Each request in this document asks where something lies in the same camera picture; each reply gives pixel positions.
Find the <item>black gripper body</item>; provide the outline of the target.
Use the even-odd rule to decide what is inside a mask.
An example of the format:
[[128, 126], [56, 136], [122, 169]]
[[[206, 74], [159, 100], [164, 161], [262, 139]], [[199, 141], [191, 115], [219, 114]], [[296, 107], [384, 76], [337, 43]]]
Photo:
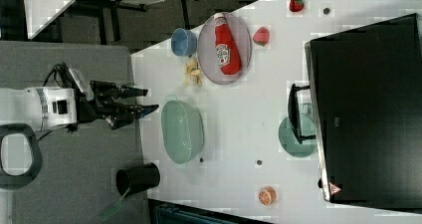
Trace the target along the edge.
[[67, 84], [75, 90], [77, 121], [67, 126], [77, 130], [81, 123], [104, 119], [111, 129], [118, 129], [133, 123], [134, 119], [125, 118], [127, 105], [118, 101], [119, 88], [130, 87], [112, 82], [89, 81], [76, 69], [67, 69]]

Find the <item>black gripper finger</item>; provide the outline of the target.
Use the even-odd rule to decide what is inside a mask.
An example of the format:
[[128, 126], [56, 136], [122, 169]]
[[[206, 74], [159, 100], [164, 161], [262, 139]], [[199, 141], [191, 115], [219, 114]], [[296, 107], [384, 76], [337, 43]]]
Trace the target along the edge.
[[125, 87], [119, 88], [117, 96], [121, 99], [136, 98], [136, 97], [145, 97], [148, 93], [148, 90], [138, 89], [134, 87]]
[[159, 108], [159, 105], [143, 106], [143, 105], [127, 105], [125, 107], [125, 118], [140, 119], [155, 112]]

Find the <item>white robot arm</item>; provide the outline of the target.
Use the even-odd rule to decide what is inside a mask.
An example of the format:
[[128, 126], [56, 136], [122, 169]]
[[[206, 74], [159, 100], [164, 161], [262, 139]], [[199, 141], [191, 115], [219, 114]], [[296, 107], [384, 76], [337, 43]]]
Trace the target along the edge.
[[74, 132], [82, 123], [103, 119], [112, 129], [139, 120], [157, 105], [128, 105], [122, 99], [144, 97], [147, 90], [113, 82], [86, 81], [77, 69], [57, 64], [48, 74], [56, 84], [22, 90], [1, 90], [1, 139], [18, 134], [31, 148], [31, 165], [21, 174], [1, 171], [1, 187], [15, 190], [31, 183], [42, 169], [43, 156], [37, 134], [47, 136], [65, 128]]

